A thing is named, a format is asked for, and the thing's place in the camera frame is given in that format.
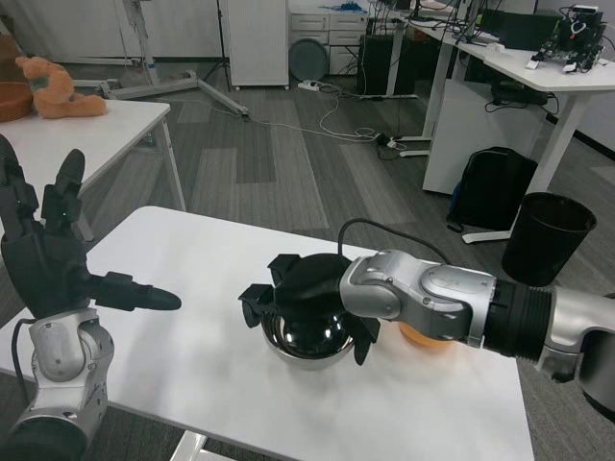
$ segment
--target drawer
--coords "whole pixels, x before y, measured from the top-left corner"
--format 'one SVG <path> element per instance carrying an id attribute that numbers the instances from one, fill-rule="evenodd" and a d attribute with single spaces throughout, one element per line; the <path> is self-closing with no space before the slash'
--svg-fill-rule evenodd
<path id="1" fill-rule="evenodd" d="M 293 31 L 290 33 L 290 43 L 294 43 L 302 38 L 313 38 L 320 41 L 323 45 L 329 43 L 329 32 L 327 31 Z"/>
<path id="2" fill-rule="evenodd" d="M 329 73 L 332 75 L 355 75 L 357 67 L 348 68 L 358 56 L 358 46 L 332 46 L 329 52 Z"/>
<path id="3" fill-rule="evenodd" d="M 328 14 L 293 14 L 291 31 L 328 31 Z"/>
<path id="4" fill-rule="evenodd" d="M 367 14 L 332 14 L 329 29 L 332 31 L 364 31 L 367 29 Z"/>
<path id="5" fill-rule="evenodd" d="M 365 31 L 330 31 L 329 43 L 331 45 L 358 46 Z"/>

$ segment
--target tripod stand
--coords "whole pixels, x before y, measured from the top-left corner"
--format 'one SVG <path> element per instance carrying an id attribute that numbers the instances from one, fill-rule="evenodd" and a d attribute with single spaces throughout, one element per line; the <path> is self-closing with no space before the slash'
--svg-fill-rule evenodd
<path id="1" fill-rule="evenodd" d="M 208 72 L 208 75 L 203 79 L 206 82 L 209 76 L 216 71 L 216 69 L 222 67 L 224 69 L 224 77 L 227 81 L 227 89 L 231 91 L 231 82 L 229 81 L 229 63 L 227 62 L 227 55 L 224 51 L 224 34 L 222 33 L 222 10 L 220 10 L 220 0 L 215 0 L 216 7 L 218 9 L 218 32 L 220 33 L 220 52 L 222 54 L 222 60 L 218 61 L 215 66 Z"/>
<path id="2" fill-rule="evenodd" d="M 196 74 L 192 70 L 187 70 L 185 72 L 186 76 L 182 79 L 169 83 L 160 82 L 158 71 L 156 70 L 156 62 L 154 61 L 152 50 L 150 49 L 149 37 L 147 35 L 147 30 L 145 29 L 145 18 L 143 17 L 143 10 L 141 9 L 142 1 L 147 0 L 124 0 L 124 7 L 126 9 L 126 14 L 128 15 L 128 22 L 135 29 L 141 52 L 145 57 L 146 77 L 148 77 L 149 82 L 147 85 L 129 86 L 118 89 L 111 89 L 106 82 L 103 82 L 100 87 L 105 96 L 109 99 L 135 99 L 153 96 L 156 94 L 182 91 L 184 89 L 198 88 L 205 91 L 211 98 L 215 99 L 220 104 L 223 104 L 236 114 L 247 118 L 249 113 L 247 108 L 241 106 L 229 98 L 226 94 L 221 93 L 213 86 L 208 85 L 203 80 L 197 78 Z M 222 34 L 222 20 L 219 15 L 218 23 L 220 25 L 220 34 Z"/>

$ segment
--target power strip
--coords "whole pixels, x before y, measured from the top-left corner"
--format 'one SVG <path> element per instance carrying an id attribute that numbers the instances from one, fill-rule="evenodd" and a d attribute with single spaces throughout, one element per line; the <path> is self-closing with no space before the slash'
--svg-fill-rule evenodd
<path id="1" fill-rule="evenodd" d="M 320 85 L 315 80 L 303 80 L 298 87 L 309 91 L 320 91 Z"/>

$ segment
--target terracotta pot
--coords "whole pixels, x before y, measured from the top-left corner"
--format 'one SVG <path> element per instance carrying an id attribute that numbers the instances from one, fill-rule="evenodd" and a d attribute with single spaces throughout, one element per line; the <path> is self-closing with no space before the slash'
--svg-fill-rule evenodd
<path id="1" fill-rule="evenodd" d="M 28 84 L 0 82 L 0 122 L 25 117 L 32 111 L 32 91 Z"/>

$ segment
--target desk leg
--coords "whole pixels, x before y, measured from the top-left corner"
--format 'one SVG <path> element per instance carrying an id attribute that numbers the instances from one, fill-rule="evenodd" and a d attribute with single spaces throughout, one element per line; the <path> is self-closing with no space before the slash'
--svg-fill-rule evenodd
<path id="1" fill-rule="evenodd" d="M 388 66 L 388 82 L 386 85 L 386 96 L 395 94 L 395 84 L 397 83 L 397 71 L 400 67 L 400 56 L 402 55 L 402 42 L 404 41 L 404 24 L 398 23 L 395 26 L 393 36 L 393 49 L 391 50 L 391 61 Z"/>
<path id="2" fill-rule="evenodd" d="M 591 95 L 587 91 L 569 96 L 566 107 L 562 111 L 559 121 L 549 138 L 549 144 L 547 144 L 545 152 L 538 162 L 536 172 L 529 183 L 528 193 L 547 190 L 547 187 L 549 187 L 555 170 L 564 157 L 564 153 L 575 134 L 580 118 L 585 113 L 590 99 Z M 511 233 L 512 230 L 468 233 L 463 235 L 463 241 L 465 243 L 477 243 L 507 240 L 510 238 Z"/>
<path id="3" fill-rule="evenodd" d="M 437 123 L 440 109 L 442 108 L 442 98 L 444 95 L 444 85 L 446 84 L 446 75 L 449 70 L 449 62 L 453 45 L 446 43 L 442 44 L 440 54 L 438 55 L 438 63 L 435 67 L 435 75 L 433 76 L 433 84 L 431 84 L 430 101 L 425 114 L 425 123 L 423 125 L 423 133 L 420 136 L 402 136 L 400 142 L 407 144 L 408 142 L 425 142 L 431 141 L 435 124 Z M 416 157 L 428 156 L 430 151 L 403 151 L 401 157 Z"/>
<path id="4" fill-rule="evenodd" d="M 203 445 L 207 439 L 205 435 L 187 430 L 175 448 L 170 461 L 232 461 L 226 456 L 204 450 Z"/>
<path id="5" fill-rule="evenodd" d="M 169 136 L 169 129 L 166 125 L 166 119 L 158 123 L 153 130 L 156 137 L 156 143 L 164 157 L 164 163 L 166 172 L 168 174 L 169 185 L 171 186 L 171 194 L 173 194 L 173 200 L 175 206 L 181 211 L 186 211 L 184 193 L 182 191 L 182 184 L 180 183 L 180 175 L 177 172 L 177 165 L 175 164 L 175 155 L 173 154 L 173 145 L 171 144 L 171 138 Z"/>

